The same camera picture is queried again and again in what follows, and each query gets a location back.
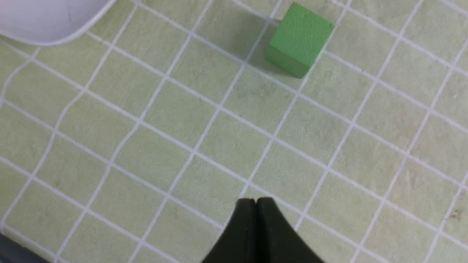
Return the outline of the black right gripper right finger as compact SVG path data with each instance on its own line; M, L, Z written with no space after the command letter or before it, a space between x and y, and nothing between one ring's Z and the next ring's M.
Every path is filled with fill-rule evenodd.
M273 198L256 202L259 218L257 235L258 263L323 263L294 231Z

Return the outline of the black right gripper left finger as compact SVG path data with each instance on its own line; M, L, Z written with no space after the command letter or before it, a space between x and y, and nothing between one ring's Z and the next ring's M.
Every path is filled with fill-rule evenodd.
M237 200L232 216L203 263L256 262L256 202Z

